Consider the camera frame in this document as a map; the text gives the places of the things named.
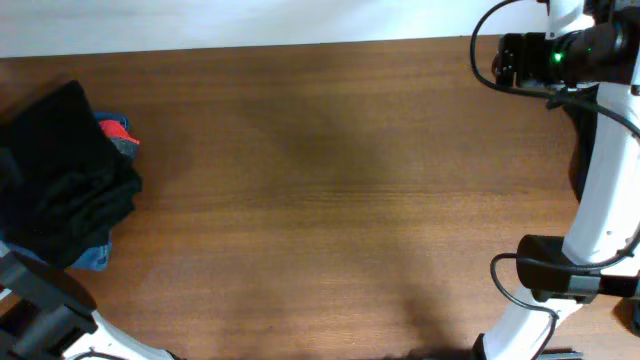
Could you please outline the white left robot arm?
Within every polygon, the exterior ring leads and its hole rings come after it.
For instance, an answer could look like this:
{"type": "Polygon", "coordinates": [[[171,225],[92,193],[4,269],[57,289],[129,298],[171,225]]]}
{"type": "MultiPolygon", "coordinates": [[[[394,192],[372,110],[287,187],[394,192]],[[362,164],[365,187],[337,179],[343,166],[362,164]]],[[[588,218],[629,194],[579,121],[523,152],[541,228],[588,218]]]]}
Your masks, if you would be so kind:
{"type": "Polygon", "coordinates": [[[1,299],[19,301],[1,313],[5,360],[177,360],[105,320],[91,294],[63,270],[1,247],[1,299]]]}

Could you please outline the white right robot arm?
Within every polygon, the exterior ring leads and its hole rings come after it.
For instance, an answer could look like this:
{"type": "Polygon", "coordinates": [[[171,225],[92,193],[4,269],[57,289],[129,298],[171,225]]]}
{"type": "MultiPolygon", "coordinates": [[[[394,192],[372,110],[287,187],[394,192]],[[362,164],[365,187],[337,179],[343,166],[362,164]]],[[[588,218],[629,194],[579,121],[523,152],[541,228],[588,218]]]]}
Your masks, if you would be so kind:
{"type": "Polygon", "coordinates": [[[556,328],[595,297],[639,296],[639,5],[546,8],[544,32],[503,36],[487,86],[589,114],[593,144],[569,232],[521,239],[512,254],[519,289],[477,338],[475,359],[543,359],[556,328]]]}

